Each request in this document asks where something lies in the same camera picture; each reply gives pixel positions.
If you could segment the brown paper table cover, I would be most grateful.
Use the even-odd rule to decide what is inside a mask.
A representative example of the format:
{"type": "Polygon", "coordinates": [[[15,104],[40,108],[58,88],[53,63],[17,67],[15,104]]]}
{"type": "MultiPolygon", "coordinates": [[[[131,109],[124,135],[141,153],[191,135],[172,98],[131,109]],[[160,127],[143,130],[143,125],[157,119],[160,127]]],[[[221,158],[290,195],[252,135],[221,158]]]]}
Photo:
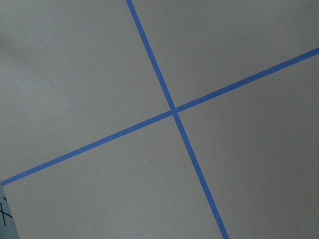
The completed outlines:
{"type": "Polygon", "coordinates": [[[22,239],[319,236],[319,3],[3,0],[0,178],[22,239]]]}

